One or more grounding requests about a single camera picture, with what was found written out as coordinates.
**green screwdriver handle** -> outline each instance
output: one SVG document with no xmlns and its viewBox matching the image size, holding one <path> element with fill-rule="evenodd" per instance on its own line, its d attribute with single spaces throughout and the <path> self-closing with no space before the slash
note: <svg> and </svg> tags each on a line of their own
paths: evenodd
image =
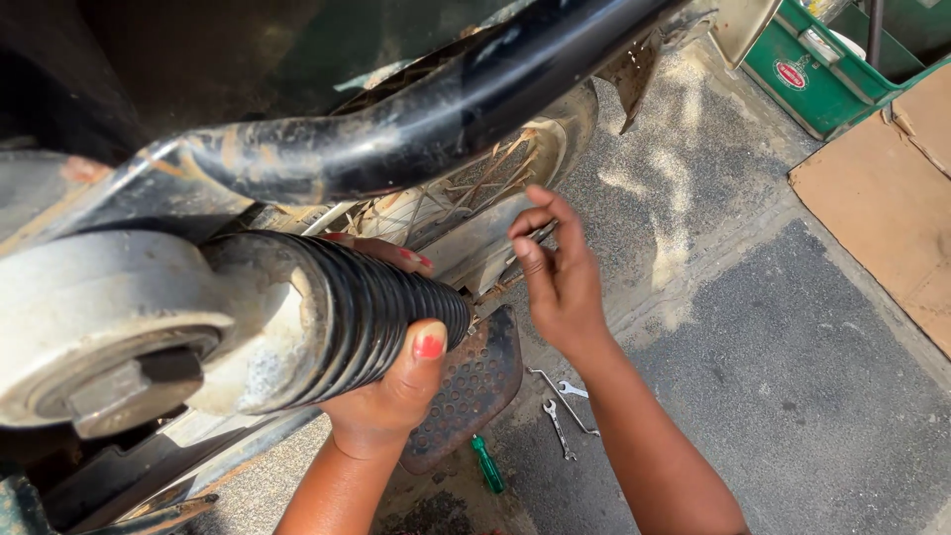
<svg viewBox="0 0 951 535">
<path fill-rule="evenodd" d="M 502 481 L 502 474 L 498 473 L 498 466 L 495 459 L 485 450 L 485 441 L 478 435 L 473 435 L 473 449 L 478 454 L 478 467 L 482 468 L 482 474 L 485 475 L 485 481 L 489 484 L 492 492 L 498 494 L 505 490 L 505 482 Z"/>
</svg>

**combination wrench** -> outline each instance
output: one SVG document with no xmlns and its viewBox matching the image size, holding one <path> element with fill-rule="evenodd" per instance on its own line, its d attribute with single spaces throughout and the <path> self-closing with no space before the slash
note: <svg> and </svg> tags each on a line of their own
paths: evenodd
<svg viewBox="0 0 951 535">
<path fill-rule="evenodd" d="M 545 373 L 544 370 L 535 369 L 533 367 L 526 367 L 525 369 L 529 370 L 529 373 L 541 374 L 542 379 L 545 380 L 545 383 L 548 383 L 549 388 L 552 389 L 552 392 L 554 392 L 554 395 L 558 398 L 558 401 L 561 402 L 561 405 L 565 406 L 565 408 L 568 410 L 568 413 L 572 415 L 572 418 L 574 418 L 574 422 L 578 424 L 579 427 L 581 427 L 582 431 L 588 433 L 589 435 L 594 435 L 596 437 L 601 436 L 601 431 L 597 429 L 588 430 L 588 428 L 585 427 L 585 425 L 581 423 L 581 419 L 578 418 L 578 415 L 574 413 L 574 409 L 572 408 L 572 406 L 568 405 L 568 402 L 565 401 L 565 398 L 561 395 L 561 392 L 559 392 L 558 389 L 554 387 L 552 380 L 548 378 L 548 374 Z"/>
<path fill-rule="evenodd" d="M 585 399 L 588 399 L 588 392 L 582 390 L 581 388 L 575 388 L 568 381 L 558 381 L 558 384 L 561 385 L 561 389 L 558 390 L 562 394 L 574 394 L 576 396 L 581 396 Z"/>
<path fill-rule="evenodd" d="M 558 440 L 561 441 L 561 448 L 565 450 L 565 461 L 577 461 L 577 456 L 568 449 L 568 441 L 565 440 L 565 433 L 561 431 L 561 424 L 558 423 L 558 417 L 554 414 L 554 410 L 558 408 L 558 406 L 554 404 L 554 400 L 548 400 L 548 403 L 543 404 L 541 407 L 552 417 L 554 430 L 558 433 Z"/>
</svg>

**footrest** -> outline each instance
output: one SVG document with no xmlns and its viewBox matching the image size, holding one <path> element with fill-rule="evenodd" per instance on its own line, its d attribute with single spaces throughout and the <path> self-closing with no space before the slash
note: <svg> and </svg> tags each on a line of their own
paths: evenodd
<svg viewBox="0 0 951 535">
<path fill-rule="evenodd" d="M 410 432 L 399 463 L 424 474 L 502 411 L 522 386 L 522 351 L 512 307 L 503 305 L 446 355 L 429 415 Z"/>
</svg>

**cardboard box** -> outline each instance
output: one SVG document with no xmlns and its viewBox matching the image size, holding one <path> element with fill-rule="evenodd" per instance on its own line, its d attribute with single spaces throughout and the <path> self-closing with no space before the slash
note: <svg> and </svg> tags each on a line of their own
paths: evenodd
<svg viewBox="0 0 951 535">
<path fill-rule="evenodd" d="M 789 173 L 803 203 L 951 358 L 951 65 Z"/>
</svg>

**red nail polish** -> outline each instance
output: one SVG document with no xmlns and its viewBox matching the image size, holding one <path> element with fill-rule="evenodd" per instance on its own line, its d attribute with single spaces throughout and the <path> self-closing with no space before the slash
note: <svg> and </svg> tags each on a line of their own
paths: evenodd
<svg viewBox="0 0 951 535">
<path fill-rule="evenodd" d="M 418 359 L 437 359 L 442 355 L 443 341 L 438 336 L 427 334 L 417 338 L 413 352 Z"/>
<path fill-rule="evenodd" d="M 347 234 L 346 232 L 327 232 L 326 234 L 321 234 L 320 237 L 324 240 L 330 240 L 331 242 L 341 242 L 354 238 L 352 234 Z"/>
<path fill-rule="evenodd" d="M 414 253 L 408 248 L 399 248 L 399 256 L 402 256 L 406 260 L 412 260 L 413 262 L 419 262 L 419 255 Z"/>
</svg>

